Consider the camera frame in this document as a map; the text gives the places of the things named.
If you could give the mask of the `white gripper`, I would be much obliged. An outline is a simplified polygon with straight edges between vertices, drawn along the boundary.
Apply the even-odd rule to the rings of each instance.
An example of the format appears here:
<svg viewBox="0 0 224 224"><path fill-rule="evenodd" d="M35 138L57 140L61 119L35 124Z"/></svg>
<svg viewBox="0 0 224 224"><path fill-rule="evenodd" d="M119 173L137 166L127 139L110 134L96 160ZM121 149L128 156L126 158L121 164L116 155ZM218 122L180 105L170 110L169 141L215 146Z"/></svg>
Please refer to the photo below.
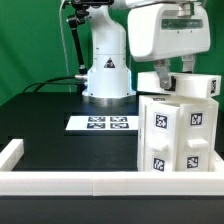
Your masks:
<svg viewBox="0 0 224 224"><path fill-rule="evenodd" d="M182 57L182 71L192 73L195 53L210 48L210 29L205 9L194 2L191 15L175 3L159 3L137 7L128 14L128 37L135 61L154 61L160 87L169 89L168 58Z"/></svg>

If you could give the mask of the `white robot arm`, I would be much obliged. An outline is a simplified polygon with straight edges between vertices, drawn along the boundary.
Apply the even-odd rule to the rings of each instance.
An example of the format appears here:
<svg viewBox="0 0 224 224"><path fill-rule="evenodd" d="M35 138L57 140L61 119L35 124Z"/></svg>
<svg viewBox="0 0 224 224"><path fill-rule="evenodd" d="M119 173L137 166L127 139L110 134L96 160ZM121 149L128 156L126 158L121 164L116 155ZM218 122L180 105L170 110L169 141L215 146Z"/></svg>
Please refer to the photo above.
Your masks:
<svg viewBox="0 0 224 224"><path fill-rule="evenodd" d="M197 0L115 0L114 9L129 11L127 28L111 19L109 8L92 6L93 64L83 98L102 105L135 96L126 54L135 61L152 61L164 90L173 87L170 58L205 52L210 47L208 15Z"/></svg>

